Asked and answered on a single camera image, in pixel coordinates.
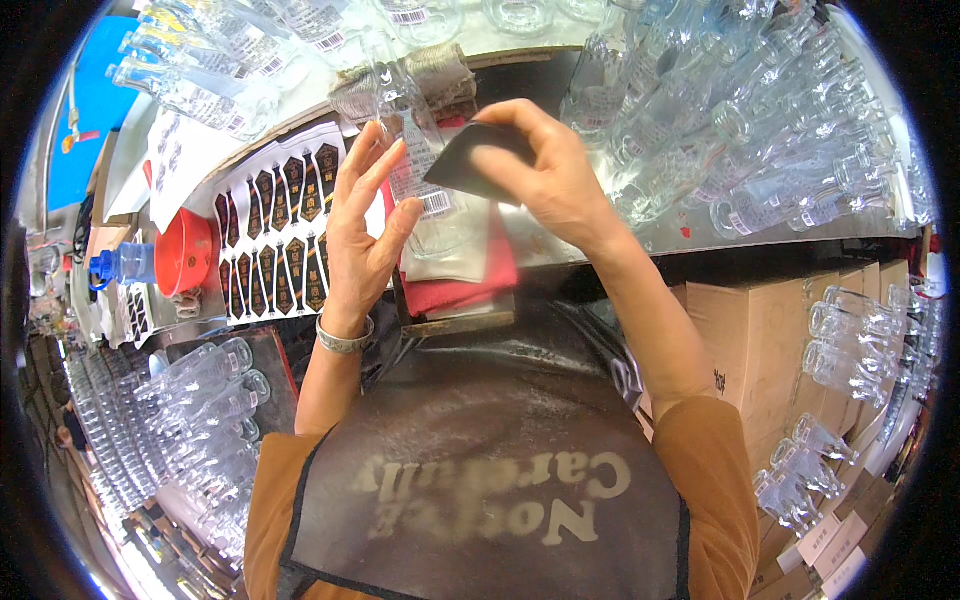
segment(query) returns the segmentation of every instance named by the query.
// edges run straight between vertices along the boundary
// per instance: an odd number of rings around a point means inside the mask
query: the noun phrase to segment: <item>hand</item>
[[[540,224],[592,257],[613,238],[629,233],[607,201],[576,133],[529,100],[484,108],[476,121],[504,123],[523,132],[537,153],[527,166],[516,155],[478,146],[470,157],[476,168],[525,204]]]
[[[407,198],[391,213],[379,240],[367,234],[364,215],[380,185],[406,156],[403,140],[384,152],[378,143],[380,135],[379,123],[367,124],[344,160],[333,189],[333,208],[326,223],[330,296],[322,327],[338,338],[363,335],[367,314],[387,288],[403,244],[423,211],[420,199]]]

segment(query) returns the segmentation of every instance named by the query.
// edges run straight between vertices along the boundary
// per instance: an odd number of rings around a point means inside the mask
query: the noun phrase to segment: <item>right hand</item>
[[[513,125],[537,153],[530,167],[514,153],[478,146],[470,157],[486,178],[525,204],[551,233],[588,258],[628,232],[607,201],[576,133],[526,99],[491,105],[474,120]]]

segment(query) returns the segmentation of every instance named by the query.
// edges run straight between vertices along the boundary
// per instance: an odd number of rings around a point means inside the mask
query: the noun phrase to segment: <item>red bowl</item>
[[[197,287],[206,279],[212,260],[210,224],[196,213],[181,208],[167,232],[156,238],[154,273],[164,298]]]

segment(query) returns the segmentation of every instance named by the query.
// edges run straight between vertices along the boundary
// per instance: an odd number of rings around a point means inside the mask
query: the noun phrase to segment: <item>left hand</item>
[[[364,215],[376,191],[406,156],[403,140],[384,152],[380,137],[380,124],[371,121],[353,143],[337,173],[326,223],[330,296],[321,326],[343,339],[363,335],[367,314],[387,288],[403,244],[423,211],[419,198],[407,198],[391,213],[379,240],[367,233]]]

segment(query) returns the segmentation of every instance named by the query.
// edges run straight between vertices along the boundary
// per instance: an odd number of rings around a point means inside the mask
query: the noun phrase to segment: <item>black apron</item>
[[[402,348],[303,467],[278,600],[687,598],[689,514],[597,321],[540,304]]]

